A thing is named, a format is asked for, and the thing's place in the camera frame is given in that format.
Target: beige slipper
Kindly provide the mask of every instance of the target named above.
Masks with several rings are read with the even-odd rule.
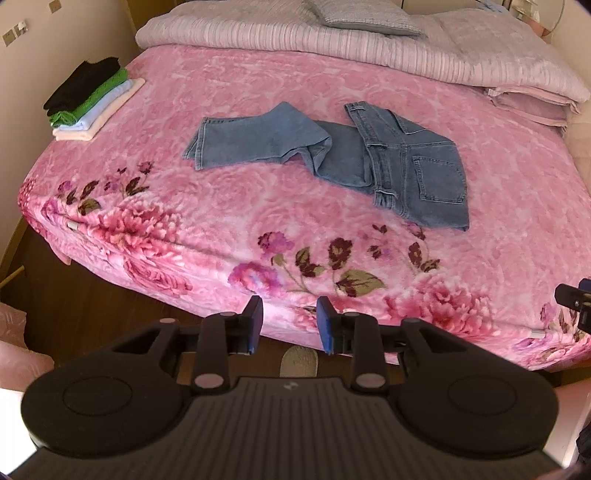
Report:
[[[281,359],[280,377],[315,377],[317,373],[318,353],[312,348],[294,345]]]

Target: pink bedspread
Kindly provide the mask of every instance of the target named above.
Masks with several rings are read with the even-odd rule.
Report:
[[[421,317],[529,368],[591,351],[558,283],[589,274],[591,199],[555,129],[481,91],[296,52],[154,47],[146,85],[89,143],[54,142],[19,195],[64,260],[195,314],[265,300],[264,334],[319,347],[314,309],[381,323]],[[425,230],[372,198],[315,179],[299,159],[194,171],[181,154],[203,116],[257,115],[286,100],[350,124],[367,100],[454,140],[470,230]]]

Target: peach folded garment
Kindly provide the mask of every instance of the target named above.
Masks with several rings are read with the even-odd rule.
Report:
[[[127,100],[132,98],[142,85],[146,83],[144,79],[135,79],[133,86],[121,96],[117,97],[113,102],[101,113],[88,130],[80,132],[66,132],[57,128],[53,129],[53,136],[57,141],[61,140],[82,140],[90,141],[105,126],[109,118],[111,118],[117,110],[119,110]]]

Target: wooden floor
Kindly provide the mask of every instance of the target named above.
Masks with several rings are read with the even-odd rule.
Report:
[[[199,317],[145,295],[112,285],[75,262],[64,265],[42,237],[28,228],[12,261],[25,273],[2,289],[0,299],[27,312],[25,340],[31,350],[63,364],[106,345],[160,318],[195,324]],[[261,339],[253,356],[230,359],[230,374],[277,376],[283,353],[290,345]],[[319,355],[319,376],[341,376],[348,381],[350,359]],[[392,382],[402,381],[398,367],[390,366]]]

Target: blue cloth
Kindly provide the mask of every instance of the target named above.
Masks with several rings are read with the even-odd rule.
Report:
[[[110,92],[105,94],[102,99],[96,102],[96,105],[88,110],[88,112],[82,118],[80,118],[77,123],[71,126],[60,125],[59,130],[63,130],[64,132],[80,132],[88,130],[95,120],[101,115],[101,113],[104,112],[115,99],[119,98],[125,92],[130,90],[133,85],[133,80],[126,80],[120,85],[117,85],[117,87],[113,88]]]
[[[509,13],[509,11],[503,7],[495,3],[493,0],[477,0],[478,1],[478,8],[481,10],[490,10],[492,12],[500,12],[500,13]]]
[[[468,229],[466,176],[451,140],[366,102],[345,109],[354,127],[315,122],[286,102],[260,116],[205,118],[183,157],[202,170],[299,153],[316,177],[372,194],[405,219]]]

